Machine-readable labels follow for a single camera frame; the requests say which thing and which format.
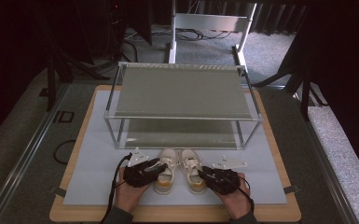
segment table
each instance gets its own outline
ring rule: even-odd
[[[110,91],[112,86],[102,85],[95,89],[92,96],[89,109],[80,128],[72,156],[68,162],[65,173],[60,184],[61,189],[67,190],[72,174],[75,170],[77,156],[81,143],[87,130],[90,116],[92,113],[93,102],[97,91]],[[269,126],[269,120],[262,105],[261,98],[255,91],[255,98],[259,105],[260,112],[263,115],[263,128],[269,141],[275,164],[283,187],[290,187],[290,180],[283,165],[281,154],[275,142],[272,129]],[[255,207],[255,216],[258,221],[289,221],[296,222],[301,219],[301,213],[298,208],[295,194],[286,194],[287,204],[263,204]],[[71,222],[71,221],[100,221],[106,211],[106,206],[80,206],[64,205],[63,197],[56,196],[50,210],[50,219],[53,221]],[[203,205],[203,206],[138,206],[134,211],[134,222],[227,222],[229,216],[223,205]]]

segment gray carpet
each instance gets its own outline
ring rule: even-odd
[[[233,34],[223,40],[178,41],[177,63],[234,64],[231,47],[238,43],[239,36]],[[250,34],[245,46],[245,59],[252,82],[276,73],[292,40],[293,36],[287,35]],[[167,44],[170,41],[168,36],[154,36],[153,46],[148,46],[142,40],[129,41],[138,49],[140,63],[167,62]],[[124,53],[131,60],[134,59],[130,46],[124,47]],[[111,77],[115,70],[107,71],[104,75]],[[59,186],[65,170],[65,165],[53,159],[54,150],[64,141],[76,139],[93,89],[98,84],[110,83],[93,80],[77,69],[74,69],[74,73],[76,80],[70,85],[59,107],[60,111],[74,112],[74,119],[70,123],[56,121],[50,124],[27,172],[3,210],[0,223],[52,223],[48,213],[54,195],[48,190],[50,187]],[[284,77],[274,84],[284,85],[286,80],[287,77]],[[44,72],[35,78],[0,128],[0,188],[4,186],[5,178],[20,154],[27,148],[37,125],[47,114],[47,99],[38,96],[40,90],[46,86]],[[301,223],[342,223],[313,157],[311,140],[298,112],[298,101],[286,92],[272,88],[264,88],[260,92],[291,182],[302,189],[297,193],[302,212]],[[68,143],[61,147],[59,156],[62,160],[66,160],[70,154],[71,146],[72,143]]]

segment wire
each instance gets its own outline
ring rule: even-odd
[[[247,193],[246,193],[243,189],[241,189],[240,187],[237,187],[234,183],[231,182],[231,180],[227,179],[226,177],[223,177],[223,178],[224,178],[225,180],[227,180],[227,182],[228,182],[230,185],[236,187],[237,190],[239,190],[239,191],[246,197],[246,199],[247,199],[247,200],[249,201],[249,203],[251,204],[251,211],[252,211],[252,213],[254,213],[254,211],[255,211],[255,202],[254,202],[254,200],[249,196],[249,194],[247,194]],[[249,182],[246,181],[246,180],[245,180],[244,178],[242,178],[242,177],[239,177],[239,178],[245,181],[245,183],[248,185],[248,188],[249,188],[249,191],[250,191],[250,190],[251,190],[251,186],[249,185]]]
[[[121,163],[123,163],[125,160],[129,160],[131,158],[131,153],[127,156],[125,156],[123,159],[121,159],[121,161],[118,163],[116,171],[115,171],[115,175],[113,177],[112,180],[112,188],[110,189],[110,194],[109,194],[109,204],[107,205],[107,209],[106,209],[106,213],[104,215],[104,218],[101,220],[100,223],[104,223],[105,219],[107,218],[107,216],[109,215],[110,210],[113,207],[113,198],[115,197],[115,190],[118,186],[122,185],[123,183],[125,183],[125,181],[123,181],[122,183],[118,184],[116,183],[116,179],[117,179],[117,175],[118,175],[118,170],[120,169]]]
[[[53,153],[53,158],[55,161],[57,161],[58,163],[60,164],[64,164],[64,165],[67,165],[68,162],[67,161],[61,161],[60,159],[58,159],[58,156],[57,156],[57,153],[58,151],[60,150],[60,148],[67,144],[67,143],[71,143],[71,142],[75,142],[76,140],[67,140],[67,141],[64,141],[63,143],[59,144],[55,149],[54,149],[54,153]]]

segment white mat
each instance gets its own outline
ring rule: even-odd
[[[64,202],[66,205],[107,205],[113,175],[119,161],[132,150],[114,149],[103,115],[110,91],[98,91],[90,122],[78,155],[76,168],[69,183]],[[117,101],[119,92],[114,94]],[[151,159],[159,156],[161,149],[143,149]],[[202,165],[212,167],[222,156],[241,158],[247,167],[234,169],[245,173],[251,185],[251,197],[255,203],[287,203],[269,144],[262,126],[258,128],[245,150],[199,149],[196,151]],[[153,186],[145,193],[141,205],[201,205],[220,204],[214,193],[207,189],[201,195],[188,190],[180,167],[175,173],[173,191],[159,195]]]

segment black cable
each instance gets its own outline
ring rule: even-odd
[[[106,219],[106,217],[109,215],[110,210],[112,210],[113,207],[113,198],[115,197],[115,190],[116,187],[122,185],[124,182],[120,183],[119,185],[117,185],[116,183],[116,179],[117,179],[117,174],[118,174],[118,170],[120,169],[121,163],[123,163],[125,160],[129,160],[131,158],[131,153],[128,156],[125,156],[123,159],[121,159],[121,161],[118,163],[116,171],[115,171],[115,175],[113,177],[112,180],[112,188],[110,189],[110,194],[109,194],[109,203],[107,205],[107,209],[106,209],[106,213],[104,215],[104,218],[101,220],[100,223],[104,223],[104,220]]]
[[[226,177],[223,177],[223,178],[224,178],[225,180],[227,180],[227,182],[228,182],[230,185],[232,185],[232,186],[234,186],[234,187],[237,187],[234,183],[231,182],[231,180],[227,179]],[[249,182],[246,181],[246,180],[245,180],[244,178],[242,178],[242,177],[239,177],[239,178],[245,181],[245,183],[248,185],[249,191],[250,191],[250,190],[251,190],[251,186],[249,185]],[[243,189],[237,187],[237,190],[239,190],[243,195],[245,195],[246,199],[247,199],[247,200],[249,201],[249,203],[251,204],[251,212],[254,213],[254,211],[255,211],[255,202],[254,202],[254,200],[253,200],[253,199],[249,196],[249,194],[247,194]]]
[[[59,149],[60,149],[63,145],[65,145],[65,144],[67,144],[67,143],[75,142],[75,141],[76,141],[76,140],[67,140],[67,141],[64,141],[63,143],[59,144],[59,145],[54,149],[54,153],[53,153],[53,158],[54,158],[54,160],[57,161],[57,162],[60,163],[60,164],[67,165],[67,164],[68,164],[67,161],[61,161],[60,159],[58,159],[57,153],[58,153]]]
[[[136,49],[135,45],[133,45],[131,42],[124,40],[124,43],[130,45],[133,48],[133,53],[135,55],[135,62],[138,63],[138,50]]]

